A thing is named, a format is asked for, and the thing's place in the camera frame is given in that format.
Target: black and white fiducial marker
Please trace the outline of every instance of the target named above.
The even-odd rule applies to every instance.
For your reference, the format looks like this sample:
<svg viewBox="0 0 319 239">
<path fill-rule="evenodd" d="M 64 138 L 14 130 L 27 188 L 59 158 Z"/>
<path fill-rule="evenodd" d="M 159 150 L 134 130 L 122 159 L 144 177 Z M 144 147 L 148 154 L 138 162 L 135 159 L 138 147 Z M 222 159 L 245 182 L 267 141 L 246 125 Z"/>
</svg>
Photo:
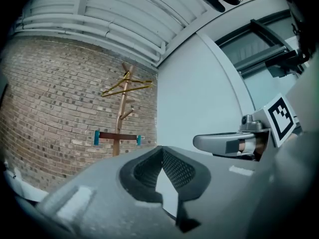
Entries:
<svg viewBox="0 0 319 239">
<path fill-rule="evenodd" d="M 276 147 L 280 147 L 296 127 L 293 112 L 281 94 L 256 111 L 253 120 L 260 120 L 265 127 L 271 129 Z"/>
</svg>

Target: wooden coat rack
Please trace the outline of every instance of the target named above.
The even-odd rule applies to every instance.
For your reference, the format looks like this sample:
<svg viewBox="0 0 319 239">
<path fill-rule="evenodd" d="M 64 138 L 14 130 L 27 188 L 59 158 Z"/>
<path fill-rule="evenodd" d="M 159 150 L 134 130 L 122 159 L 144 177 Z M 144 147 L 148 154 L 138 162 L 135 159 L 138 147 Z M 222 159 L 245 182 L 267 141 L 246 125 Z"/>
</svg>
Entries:
<svg viewBox="0 0 319 239">
<path fill-rule="evenodd" d="M 120 101 L 120 108 L 118 112 L 118 116 L 116 119 L 116 124 L 115 124 L 115 132 L 114 133 L 106 133 L 106 132 L 100 132 L 99 130 L 95 131 L 94 134 L 94 145 L 99 144 L 99 139 L 113 139 L 113 156 L 118 156 L 120 154 L 120 141 L 121 140 L 136 140 L 137 145 L 141 144 L 141 139 L 142 137 L 140 135 L 131 135 L 131 134 L 121 134 L 121 129 L 122 129 L 122 122 L 123 120 L 130 115 L 132 112 L 134 112 L 134 109 L 130 109 L 129 111 L 125 112 L 125 105 L 126 103 L 133 103 L 134 100 L 127 100 L 127 93 L 130 91 L 135 91 L 135 90 L 140 90 L 140 89 L 146 89 L 150 88 L 152 86 L 152 81 L 138 81 L 138 80 L 132 80 L 132 75 L 134 71 L 134 66 L 131 66 L 130 69 L 128 70 L 126 68 L 125 63 L 122 63 L 122 66 L 125 70 L 125 74 L 123 76 L 123 79 L 120 80 L 116 85 L 114 85 L 112 88 L 109 90 L 104 91 L 101 96 L 102 97 L 109 97 L 117 94 L 122 94 L 121 101 Z M 146 84 L 149 83 L 148 85 L 141 86 L 138 88 L 132 88 L 130 89 L 130 84 L 131 82 L 134 83 L 141 83 L 141 84 Z M 109 92 L 116 87 L 120 86 L 122 83 L 124 83 L 123 90 L 114 92 L 112 94 L 109 94 Z"/>
</svg>

